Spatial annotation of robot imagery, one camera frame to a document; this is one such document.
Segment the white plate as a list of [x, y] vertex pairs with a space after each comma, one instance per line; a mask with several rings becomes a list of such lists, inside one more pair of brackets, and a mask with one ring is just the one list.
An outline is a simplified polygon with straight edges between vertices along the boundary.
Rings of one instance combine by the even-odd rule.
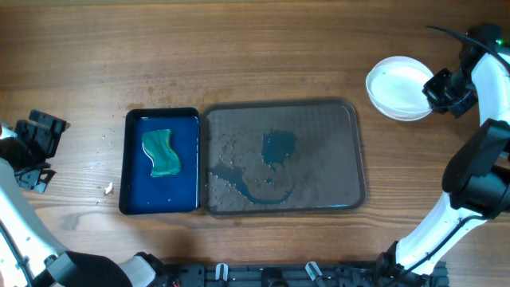
[[422, 90], [433, 76], [424, 64], [411, 57], [388, 57], [367, 74], [366, 90], [371, 103], [377, 101], [395, 111], [432, 111]]
[[399, 112], [395, 111], [391, 108], [388, 108], [384, 105], [381, 105], [377, 101], [372, 101], [372, 104], [375, 106], [375, 108], [381, 112], [384, 116], [389, 117], [393, 120], [399, 120], [399, 121], [416, 121], [425, 118], [428, 116], [432, 111], [429, 109], [424, 112]]

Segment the green yellow sponge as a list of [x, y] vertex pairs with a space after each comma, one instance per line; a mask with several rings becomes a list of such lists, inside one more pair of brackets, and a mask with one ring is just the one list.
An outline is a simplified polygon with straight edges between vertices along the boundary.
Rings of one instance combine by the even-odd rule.
[[181, 161], [171, 147], [171, 135], [170, 129], [145, 132], [142, 135], [143, 151], [152, 162], [153, 178], [176, 175], [181, 171]]

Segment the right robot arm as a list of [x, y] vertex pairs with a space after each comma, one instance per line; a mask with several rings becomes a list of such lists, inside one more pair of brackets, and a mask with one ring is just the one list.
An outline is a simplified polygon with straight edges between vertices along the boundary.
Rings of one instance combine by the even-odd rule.
[[396, 120], [420, 120], [431, 112], [464, 115], [472, 106], [480, 124], [449, 161], [441, 197], [418, 227], [379, 255], [375, 284], [423, 286], [436, 264], [470, 230], [509, 211], [509, 169], [497, 165], [509, 155], [509, 44], [499, 26], [482, 23], [465, 33], [459, 68], [433, 74], [408, 57], [388, 57], [367, 75], [371, 103]]

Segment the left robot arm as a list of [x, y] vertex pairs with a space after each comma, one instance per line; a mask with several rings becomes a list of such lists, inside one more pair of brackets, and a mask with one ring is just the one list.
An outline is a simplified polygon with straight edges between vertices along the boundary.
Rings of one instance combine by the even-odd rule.
[[65, 120], [32, 110], [14, 129], [1, 129], [1, 242], [20, 272], [21, 286], [129, 286], [128, 275], [112, 260], [68, 250], [46, 228], [23, 195], [44, 192], [54, 176], [53, 158]]

